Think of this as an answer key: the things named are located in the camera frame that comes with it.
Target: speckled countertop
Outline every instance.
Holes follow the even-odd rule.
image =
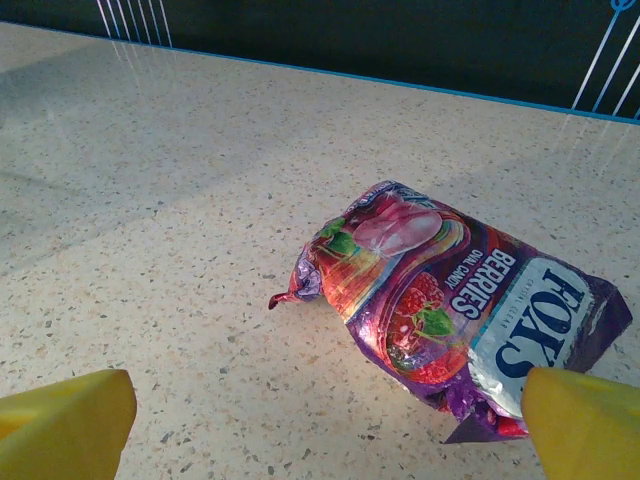
[[[0,395],[129,370],[119,479],[542,478],[323,302],[267,311],[301,245],[393,178],[616,283],[640,313],[640,130],[0,25]],[[638,384],[640,323],[596,367]]]

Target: terrazzo countertop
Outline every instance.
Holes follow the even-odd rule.
[[[396,179],[618,285],[640,314],[640,130],[0,25],[0,395],[110,366],[118,479],[541,479],[365,361],[304,241]],[[638,385],[640,322],[595,373]]]

